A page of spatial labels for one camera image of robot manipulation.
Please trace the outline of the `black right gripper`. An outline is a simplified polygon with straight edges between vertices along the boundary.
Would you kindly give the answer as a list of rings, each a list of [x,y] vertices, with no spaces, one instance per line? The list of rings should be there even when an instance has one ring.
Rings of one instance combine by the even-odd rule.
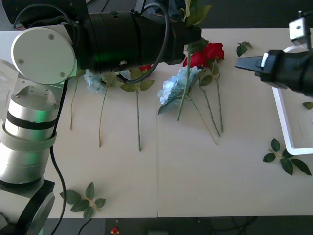
[[[289,88],[295,92],[303,91],[305,52],[286,53],[270,50],[264,56],[240,57],[235,67],[255,72],[264,83],[277,88]]]

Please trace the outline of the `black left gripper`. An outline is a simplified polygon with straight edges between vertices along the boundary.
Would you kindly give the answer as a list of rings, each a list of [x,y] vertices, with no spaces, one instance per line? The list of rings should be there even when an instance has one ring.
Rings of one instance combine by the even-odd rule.
[[[161,16],[134,15],[138,38],[138,58],[134,65],[152,64],[160,53],[165,37],[165,19]],[[161,62],[168,65],[181,63],[185,59],[184,46],[201,39],[202,29],[197,25],[185,27],[182,22],[170,22],[169,37]]]

